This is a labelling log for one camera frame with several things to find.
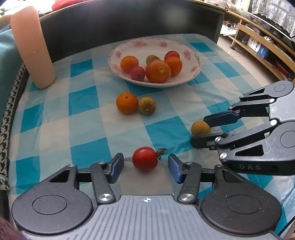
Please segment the yellowish small fruit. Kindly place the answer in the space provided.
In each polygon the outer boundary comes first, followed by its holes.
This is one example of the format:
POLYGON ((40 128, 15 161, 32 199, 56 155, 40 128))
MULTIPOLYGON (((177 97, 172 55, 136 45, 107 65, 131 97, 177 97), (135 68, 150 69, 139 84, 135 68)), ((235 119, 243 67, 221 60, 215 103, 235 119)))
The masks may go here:
POLYGON ((206 135, 211 133, 210 126, 204 121, 195 121, 191 126, 193 136, 206 135))

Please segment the red cherry tomato with stem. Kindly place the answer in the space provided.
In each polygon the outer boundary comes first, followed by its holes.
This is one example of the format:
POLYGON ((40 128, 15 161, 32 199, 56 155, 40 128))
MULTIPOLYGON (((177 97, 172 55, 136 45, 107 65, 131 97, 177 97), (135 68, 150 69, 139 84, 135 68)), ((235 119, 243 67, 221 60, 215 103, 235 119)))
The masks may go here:
POLYGON ((159 160, 166 151, 167 148, 154 150, 151 147, 140 147, 133 153, 133 165, 139 171, 151 171, 157 167, 159 160))

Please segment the orange tangerine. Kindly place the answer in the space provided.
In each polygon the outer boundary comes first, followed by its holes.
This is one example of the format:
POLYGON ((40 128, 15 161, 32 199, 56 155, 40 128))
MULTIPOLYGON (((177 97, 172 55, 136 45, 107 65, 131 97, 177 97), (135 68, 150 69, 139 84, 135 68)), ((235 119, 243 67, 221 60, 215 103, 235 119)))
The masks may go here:
POLYGON ((171 69, 171 76, 177 76, 181 72, 183 63, 178 57, 176 56, 168 57, 165 60, 165 62, 169 65, 171 69))
POLYGON ((122 114, 132 114, 138 108, 138 99, 130 92, 123 92, 117 97, 116 106, 122 114))
POLYGON ((139 66, 139 60, 135 56, 125 56, 120 62, 121 69, 126 73, 136 66, 139 66))

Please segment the brownish green fruit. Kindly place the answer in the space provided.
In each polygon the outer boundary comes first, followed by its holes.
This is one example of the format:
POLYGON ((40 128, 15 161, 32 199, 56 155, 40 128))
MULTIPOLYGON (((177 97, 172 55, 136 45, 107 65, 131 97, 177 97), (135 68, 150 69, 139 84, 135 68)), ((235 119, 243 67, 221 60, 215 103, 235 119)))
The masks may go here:
POLYGON ((142 97, 138 101, 138 108, 141 114, 149 116, 155 112, 156 103, 151 97, 142 97))

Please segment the large red-orange tomato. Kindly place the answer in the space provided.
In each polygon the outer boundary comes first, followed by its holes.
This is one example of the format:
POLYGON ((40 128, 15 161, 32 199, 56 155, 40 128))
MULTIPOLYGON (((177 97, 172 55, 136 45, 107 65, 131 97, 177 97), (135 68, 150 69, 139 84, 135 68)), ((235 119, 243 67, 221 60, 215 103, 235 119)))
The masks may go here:
POLYGON ((171 77, 171 69, 165 61, 154 60, 146 66, 145 75, 151 83, 165 83, 171 77))

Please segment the small yellow-green fruit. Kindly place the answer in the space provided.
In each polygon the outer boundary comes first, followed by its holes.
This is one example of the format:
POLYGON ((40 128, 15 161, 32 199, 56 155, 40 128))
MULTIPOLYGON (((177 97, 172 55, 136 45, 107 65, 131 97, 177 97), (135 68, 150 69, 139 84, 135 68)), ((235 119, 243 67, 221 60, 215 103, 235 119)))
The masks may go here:
POLYGON ((152 62, 154 60, 160 60, 160 58, 156 55, 151 54, 146 58, 145 62, 146 62, 146 64, 149 64, 150 62, 152 62))

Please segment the wooden tv shelf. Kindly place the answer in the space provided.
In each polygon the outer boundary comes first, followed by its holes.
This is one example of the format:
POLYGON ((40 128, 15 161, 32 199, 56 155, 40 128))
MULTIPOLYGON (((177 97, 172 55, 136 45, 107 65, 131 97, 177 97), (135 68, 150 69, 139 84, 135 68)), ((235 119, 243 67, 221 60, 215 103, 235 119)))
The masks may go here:
POLYGON ((241 47, 255 57, 278 80, 294 82, 294 42, 275 26, 248 13, 225 11, 225 27, 232 33, 230 48, 241 47))

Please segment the blue checkered tablecloth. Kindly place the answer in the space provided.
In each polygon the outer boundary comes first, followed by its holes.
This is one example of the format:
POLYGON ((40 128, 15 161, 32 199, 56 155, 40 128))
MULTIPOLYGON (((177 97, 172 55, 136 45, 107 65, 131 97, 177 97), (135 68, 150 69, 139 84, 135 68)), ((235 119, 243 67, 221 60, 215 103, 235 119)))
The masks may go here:
MULTIPOLYGON (((16 107, 9 141, 11 216, 27 239, 280 239, 294 218, 294 174, 237 172, 218 150, 194 148, 191 126, 262 88, 235 59, 202 35, 156 38, 186 45, 202 69, 187 83, 151 88, 116 76, 107 65, 115 42, 54 63, 56 79, 40 90, 28 79, 16 107), (155 112, 122 114, 123 92, 151 97, 155 112), (167 148, 156 168, 133 165, 140 147, 167 148), (124 156, 111 184, 116 202, 98 205, 90 166, 124 156), (202 166, 196 203, 176 200, 182 185, 168 156, 202 166)), ((268 122, 241 118, 211 127, 235 135, 268 122)))

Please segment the white floral plate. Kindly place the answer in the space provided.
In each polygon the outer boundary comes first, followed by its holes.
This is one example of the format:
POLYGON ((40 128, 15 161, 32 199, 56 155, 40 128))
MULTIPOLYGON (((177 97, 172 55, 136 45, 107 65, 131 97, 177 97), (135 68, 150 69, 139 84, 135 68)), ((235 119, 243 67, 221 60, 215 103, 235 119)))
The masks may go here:
POLYGON ((111 51, 107 65, 118 77, 144 87, 167 88, 187 83, 202 69, 193 50, 173 40, 144 37, 111 51))

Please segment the teal houndstooth-trimmed blanket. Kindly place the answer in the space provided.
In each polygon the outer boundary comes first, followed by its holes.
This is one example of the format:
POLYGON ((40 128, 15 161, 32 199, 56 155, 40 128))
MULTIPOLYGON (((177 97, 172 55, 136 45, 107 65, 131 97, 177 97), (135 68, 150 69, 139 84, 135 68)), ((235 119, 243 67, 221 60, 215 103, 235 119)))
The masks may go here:
POLYGON ((1 29, 1 190, 7 191, 8 142, 11 118, 20 86, 19 72, 23 72, 22 59, 15 44, 11 27, 1 29))

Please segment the dark coffee table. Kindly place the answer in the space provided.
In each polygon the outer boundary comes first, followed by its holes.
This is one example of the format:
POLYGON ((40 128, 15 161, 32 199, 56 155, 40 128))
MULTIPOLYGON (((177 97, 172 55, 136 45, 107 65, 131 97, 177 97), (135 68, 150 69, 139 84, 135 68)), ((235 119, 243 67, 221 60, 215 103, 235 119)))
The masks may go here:
POLYGON ((217 42, 225 10, 198 1, 85 1, 41 17, 53 62, 121 40, 197 33, 217 42))

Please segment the pink ribbed cylinder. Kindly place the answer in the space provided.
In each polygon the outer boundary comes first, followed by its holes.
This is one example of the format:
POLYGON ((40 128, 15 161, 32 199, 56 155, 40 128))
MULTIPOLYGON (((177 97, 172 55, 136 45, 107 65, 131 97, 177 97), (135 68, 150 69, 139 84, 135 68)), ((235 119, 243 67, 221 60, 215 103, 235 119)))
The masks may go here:
POLYGON ((49 87, 56 74, 37 10, 33 6, 25 7, 11 16, 10 25, 18 52, 33 83, 39 89, 49 87))

